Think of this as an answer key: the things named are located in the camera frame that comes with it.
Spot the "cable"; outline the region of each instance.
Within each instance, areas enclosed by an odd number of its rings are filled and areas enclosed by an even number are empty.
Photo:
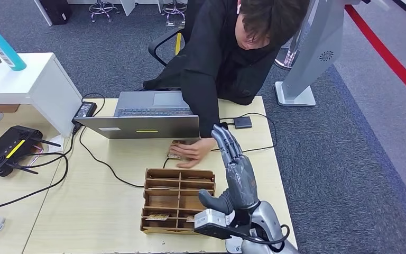
[[[281,228],[286,228],[287,233],[281,239],[278,239],[278,240],[275,240],[275,241],[261,241],[261,240],[257,240],[257,239],[254,239],[252,237],[247,237],[247,236],[244,236],[244,235],[241,236],[241,238],[244,239],[244,240],[250,241],[250,242],[254,242],[254,243],[258,243],[258,244],[264,244],[264,245],[278,244],[278,243],[281,243],[281,242],[285,241],[290,235],[289,226],[283,224],[283,225],[281,225]]]
[[[83,98],[84,98],[85,96],[90,95],[90,94],[98,94],[98,95],[100,95],[100,96],[102,97],[102,99],[104,100],[102,106],[101,106],[101,107],[99,108],[99,110],[94,114],[94,116],[95,116],[95,115],[97,115],[97,114],[102,110],[102,108],[104,108],[104,106],[105,106],[105,97],[104,97],[102,94],[100,94],[100,93],[89,93],[89,94],[85,94],[85,95],[83,96]],[[84,127],[83,130],[81,131],[80,137],[79,137],[78,141],[79,141],[80,144],[89,152],[89,154],[91,155],[91,157],[92,157],[95,161],[97,161],[97,162],[99,162],[99,163],[101,163],[101,164],[107,166],[107,167],[111,170],[111,172],[113,173],[114,177],[116,177],[116,179],[119,180],[119,181],[121,181],[122,183],[128,184],[128,185],[133,186],[133,187],[135,187],[135,188],[144,188],[144,185],[135,185],[135,184],[132,184],[132,183],[129,183],[129,182],[125,181],[125,180],[120,179],[120,178],[117,176],[116,172],[114,172],[114,169],[113,169],[108,163],[97,159],[97,158],[94,156],[94,154],[91,152],[91,150],[89,150],[89,148],[86,147],[86,145],[83,144],[83,141],[81,140],[81,138],[83,137],[83,133],[85,132],[85,129],[86,129],[86,127]]]
[[[255,149],[249,149],[249,150],[245,150],[245,151],[242,151],[242,152],[252,152],[252,151],[259,151],[259,150],[264,150],[264,149],[268,149],[268,148],[275,148],[277,145],[278,145],[278,135],[276,134],[276,125],[274,124],[274,122],[273,122],[273,120],[271,120],[268,116],[266,116],[266,115],[263,115],[263,114],[261,114],[261,113],[254,113],[254,112],[250,112],[250,113],[246,113],[246,114],[243,114],[243,115],[241,115],[241,116],[238,116],[238,117],[225,117],[225,118],[220,118],[220,120],[228,120],[228,119],[234,119],[234,118],[239,118],[239,117],[244,117],[244,116],[246,116],[246,115],[260,115],[260,116],[263,116],[263,117],[265,117],[265,118],[267,118],[267,120],[268,121],[270,121],[271,123],[272,123],[272,125],[273,125],[273,131],[274,131],[274,139],[275,139],[275,142],[273,142],[273,139],[272,139],[272,146],[269,146],[269,147],[262,147],[262,148],[255,148]],[[220,149],[212,149],[211,150],[211,152],[212,151],[219,151]]]
[[[94,154],[86,147],[86,145],[83,144],[83,142],[82,142],[82,140],[81,140],[81,138],[83,137],[83,133],[85,132],[85,129],[86,129],[86,127],[83,128],[82,132],[80,133],[80,138],[78,139],[78,141],[79,141],[80,144],[89,152],[89,154],[91,155],[91,157],[92,157],[94,160],[96,160],[97,162],[100,162],[101,164],[107,166],[107,167],[111,170],[111,172],[113,173],[114,177],[116,177],[116,179],[119,180],[119,181],[121,181],[122,183],[128,184],[128,185],[133,186],[133,187],[136,187],[136,188],[144,188],[144,185],[135,185],[135,184],[132,184],[132,183],[129,183],[129,182],[127,182],[127,181],[124,181],[124,180],[120,179],[120,178],[117,176],[116,172],[114,172],[113,168],[112,168],[108,163],[97,159],[97,158],[94,156]]]
[[[167,163],[167,161],[168,161],[169,159],[170,159],[170,158],[166,158],[166,159],[165,159],[164,164],[162,165],[162,168],[165,168],[165,164]]]
[[[30,168],[41,167],[41,165],[45,166],[45,165],[47,165],[47,164],[50,164],[50,163],[55,162],[56,160],[58,160],[58,159],[60,159],[60,158],[64,158],[64,160],[65,160],[65,162],[66,162],[66,166],[65,166],[65,169],[64,169],[64,174],[63,174],[63,176],[61,177],[60,180],[58,180],[58,181],[57,181],[56,183],[54,183],[54,184],[49,185],[48,187],[39,189],[39,190],[37,190],[37,191],[35,191],[35,192],[32,192],[32,193],[30,193],[30,194],[27,194],[27,195],[22,196],[22,197],[17,198],[17,199],[14,199],[14,200],[9,201],[9,202],[7,202],[7,203],[0,204],[0,207],[13,204],[13,203],[15,203],[15,202],[18,202],[18,201],[20,201],[20,200],[23,200],[23,199],[25,199],[25,198],[27,198],[27,197],[33,196],[33,195],[35,195],[35,194],[38,194],[38,193],[40,193],[40,192],[43,192],[43,191],[45,191],[45,190],[47,190],[47,189],[50,189],[50,188],[55,187],[55,186],[57,186],[58,184],[60,184],[60,183],[66,178],[66,175],[68,174],[69,161],[68,161],[68,158],[66,157],[66,155],[72,150],[72,145],[74,144],[74,136],[75,136],[75,135],[72,135],[71,146],[70,146],[69,150],[68,150],[66,153],[46,152],[46,153],[31,153],[31,154],[29,154],[29,155],[26,155],[26,156],[32,156],[32,155],[59,155],[59,157],[55,158],[54,160],[51,160],[51,161],[46,162],[46,163],[43,163],[43,164],[31,166]]]

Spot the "robotic hand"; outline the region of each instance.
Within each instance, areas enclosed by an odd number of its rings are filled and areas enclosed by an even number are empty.
[[[298,254],[287,240],[289,227],[280,226],[273,207],[257,197],[253,167],[237,140],[229,131],[214,125],[211,135],[216,139],[226,168],[228,188],[218,197],[200,190],[199,199],[208,209],[195,216],[195,232],[228,239],[241,237],[243,254]],[[235,211],[230,225],[225,215]],[[281,228],[287,228],[283,236]]]

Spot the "chair armrest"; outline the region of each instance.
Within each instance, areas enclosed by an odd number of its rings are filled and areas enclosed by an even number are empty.
[[[156,49],[161,46],[163,43],[168,41],[170,38],[174,37],[176,34],[178,34],[181,30],[184,28],[175,28],[170,30],[169,32],[163,34],[161,37],[157,38],[156,40],[150,42],[149,44],[149,53],[156,59],[158,62],[160,62],[162,65],[166,66],[167,63],[165,63],[157,54],[156,54]]]

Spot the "black jacket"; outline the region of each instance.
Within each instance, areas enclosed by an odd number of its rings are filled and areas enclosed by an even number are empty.
[[[219,123],[217,98],[248,105],[261,89],[279,47],[243,50],[235,39],[237,1],[206,0],[189,43],[145,89],[181,88],[184,101],[199,116],[200,136],[211,137]]]

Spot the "bottle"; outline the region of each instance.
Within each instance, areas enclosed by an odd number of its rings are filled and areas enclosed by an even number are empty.
[[[0,58],[10,66],[12,70],[23,70],[27,65],[21,59],[15,50],[0,34]]]

